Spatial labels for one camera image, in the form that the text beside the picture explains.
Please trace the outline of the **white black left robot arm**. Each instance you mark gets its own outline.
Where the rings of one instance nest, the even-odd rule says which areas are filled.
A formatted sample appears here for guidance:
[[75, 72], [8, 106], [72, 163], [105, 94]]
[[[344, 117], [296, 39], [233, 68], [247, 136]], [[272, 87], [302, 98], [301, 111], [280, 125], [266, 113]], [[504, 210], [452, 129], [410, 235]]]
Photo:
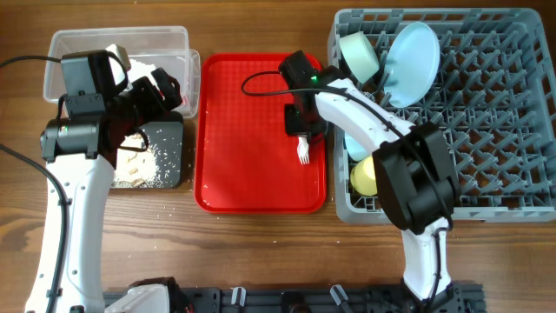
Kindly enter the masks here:
[[48, 184], [40, 261], [27, 312], [103, 312], [101, 253], [106, 202], [124, 140], [182, 104], [180, 84], [162, 68], [129, 80], [119, 45], [58, 58], [65, 92], [40, 136], [42, 162], [2, 151], [42, 173]]

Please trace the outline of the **red snack wrapper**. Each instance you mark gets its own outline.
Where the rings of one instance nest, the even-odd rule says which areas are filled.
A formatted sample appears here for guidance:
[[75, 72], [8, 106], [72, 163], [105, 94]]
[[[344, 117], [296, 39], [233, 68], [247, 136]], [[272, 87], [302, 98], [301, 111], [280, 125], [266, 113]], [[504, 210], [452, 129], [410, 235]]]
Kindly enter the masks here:
[[181, 107], [189, 106], [188, 97], [185, 94], [183, 94], [183, 95], [181, 95], [181, 98], [182, 98], [182, 102], [181, 102], [180, 106]]

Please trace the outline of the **light blue plate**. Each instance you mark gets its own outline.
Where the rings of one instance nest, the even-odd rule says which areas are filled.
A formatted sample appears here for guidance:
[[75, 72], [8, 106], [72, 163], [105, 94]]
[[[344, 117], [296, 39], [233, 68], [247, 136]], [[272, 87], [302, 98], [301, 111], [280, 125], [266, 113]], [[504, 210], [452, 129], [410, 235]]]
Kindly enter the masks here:
[[440, 44], [436, 33], [423, 22], [406, 26], [387, 53], [384, 91], [395, 108], [420, 101], [431, 89], [440, 66]]

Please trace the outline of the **green bowl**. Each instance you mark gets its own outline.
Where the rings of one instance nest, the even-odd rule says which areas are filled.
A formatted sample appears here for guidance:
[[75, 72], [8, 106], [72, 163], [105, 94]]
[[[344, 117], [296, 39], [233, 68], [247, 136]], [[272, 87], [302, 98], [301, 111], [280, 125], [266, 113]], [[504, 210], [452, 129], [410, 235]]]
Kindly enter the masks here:
[[366, 83], [379, 71], [378, 57], [363, 32], [341, 37], [339, 45], [345, 63], [360, 83]]

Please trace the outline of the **white tissue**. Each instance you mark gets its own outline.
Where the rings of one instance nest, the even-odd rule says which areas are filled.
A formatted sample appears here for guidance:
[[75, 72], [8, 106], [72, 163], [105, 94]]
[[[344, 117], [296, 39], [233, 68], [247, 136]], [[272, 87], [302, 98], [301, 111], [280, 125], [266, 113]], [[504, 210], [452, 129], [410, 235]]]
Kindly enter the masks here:
[[143, 77], [150, 75], [153, 70], [156, 69], [154, 64], [142, 63], [136, 61], [135, 59], [130, 59], [130, 69], [128, 71], [128, 76], [137, 79], [138, 77]]

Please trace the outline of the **grey dishwasher rack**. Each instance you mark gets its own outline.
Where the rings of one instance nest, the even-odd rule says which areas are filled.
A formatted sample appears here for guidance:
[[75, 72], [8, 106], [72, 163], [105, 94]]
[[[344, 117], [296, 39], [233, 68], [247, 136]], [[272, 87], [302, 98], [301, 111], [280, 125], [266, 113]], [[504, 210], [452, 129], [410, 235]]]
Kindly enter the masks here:
[[397, 110], [444, 133], [460, 179], [456, 220], [543, 223], [555, 218], [555, 73], [539, 13], [528, 8], [343, 9], [341, 37], [361, 32], [379, 58], [409, 24], [438, 36], [440, 67], [430, 91]]

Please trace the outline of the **clear plastic waste bin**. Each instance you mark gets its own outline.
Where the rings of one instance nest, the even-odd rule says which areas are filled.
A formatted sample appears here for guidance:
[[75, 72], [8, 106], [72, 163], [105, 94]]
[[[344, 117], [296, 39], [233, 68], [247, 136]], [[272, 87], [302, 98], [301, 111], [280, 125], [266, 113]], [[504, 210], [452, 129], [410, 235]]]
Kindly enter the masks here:
[[189, 47], [187, 30], [182, 26], [146, 26], [59, 30], [50, 43], [48, 55], [61, 58], [66, 54], [88, 50], [124, 48], [130, 59], [163, 68], [180, 84], [189, 106], [175, 110], [185, 118], [196, 116], [201, 87], [201, 58]]

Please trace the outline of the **light blue small bowl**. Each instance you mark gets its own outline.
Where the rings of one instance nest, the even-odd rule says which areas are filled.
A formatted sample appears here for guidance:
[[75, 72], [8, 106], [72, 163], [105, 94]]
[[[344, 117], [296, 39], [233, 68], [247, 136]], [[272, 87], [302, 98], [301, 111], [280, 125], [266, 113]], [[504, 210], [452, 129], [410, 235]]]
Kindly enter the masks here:
[[344, 134], [344, 144], [348, 155], [356, 162], [360, 162], [370, 156], [348, 133]]

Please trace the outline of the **yellow cup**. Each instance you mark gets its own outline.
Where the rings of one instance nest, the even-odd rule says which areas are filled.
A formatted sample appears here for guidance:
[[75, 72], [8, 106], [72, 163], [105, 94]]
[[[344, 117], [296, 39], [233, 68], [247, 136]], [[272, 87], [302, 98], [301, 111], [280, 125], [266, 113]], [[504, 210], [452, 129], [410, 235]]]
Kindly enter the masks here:
[[375, 196], [378, 193], [372, 157], [369, 156], [361, 160], [352, 168], [350, 183], [363, 196]]

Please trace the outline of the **red serving tray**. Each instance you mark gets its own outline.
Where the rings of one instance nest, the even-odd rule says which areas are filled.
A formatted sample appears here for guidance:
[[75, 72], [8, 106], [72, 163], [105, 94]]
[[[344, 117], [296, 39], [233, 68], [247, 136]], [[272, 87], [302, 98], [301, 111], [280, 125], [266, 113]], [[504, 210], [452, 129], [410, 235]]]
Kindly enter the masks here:
[[309, 162], [285, 132], [290, 95], [279, 74], [283, 53], [222, 53], [202, 66], [194, 199], [213, 214], [308, 214], [327, 197], [323, 141]]

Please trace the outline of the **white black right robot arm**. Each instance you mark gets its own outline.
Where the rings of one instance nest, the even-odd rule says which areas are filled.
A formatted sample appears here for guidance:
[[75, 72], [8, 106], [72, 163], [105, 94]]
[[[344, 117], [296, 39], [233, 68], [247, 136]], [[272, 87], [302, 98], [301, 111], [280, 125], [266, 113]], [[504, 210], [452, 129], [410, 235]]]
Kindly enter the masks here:
[[282, 63], [277, 74], [295, 100], [292, 135], [313, 135], [325, 123], [348, 133], [373, 158], [377, 196], [400, 229], [403, 283], [415, 302], [433, 309], [451, 285], [446, 236], [460, 186], [447, 142], [432, 123], [415, 125], [364, 96], [338, 68]]

